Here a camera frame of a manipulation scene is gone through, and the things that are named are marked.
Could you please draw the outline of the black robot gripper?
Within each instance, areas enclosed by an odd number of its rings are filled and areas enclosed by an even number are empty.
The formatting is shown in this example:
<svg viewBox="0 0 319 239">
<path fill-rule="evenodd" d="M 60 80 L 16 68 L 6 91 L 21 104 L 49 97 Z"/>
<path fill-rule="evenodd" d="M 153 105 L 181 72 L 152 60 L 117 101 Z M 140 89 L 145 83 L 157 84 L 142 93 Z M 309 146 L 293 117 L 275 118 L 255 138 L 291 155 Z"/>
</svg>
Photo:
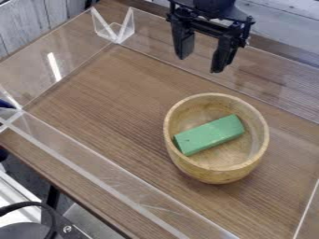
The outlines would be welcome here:
<svg viewBox="0 0 319 239">
<path fill-rule="evenodd" d="M 236 6 L 236 0 L 168 0 L 166 21 L 172 27 L 174 53 L 184 60 L 193 52 L 194 31 L 218 38 L 210 72 L 232 63 L 239 46 L 245 47 L 255 19 Z"/>
</svg>

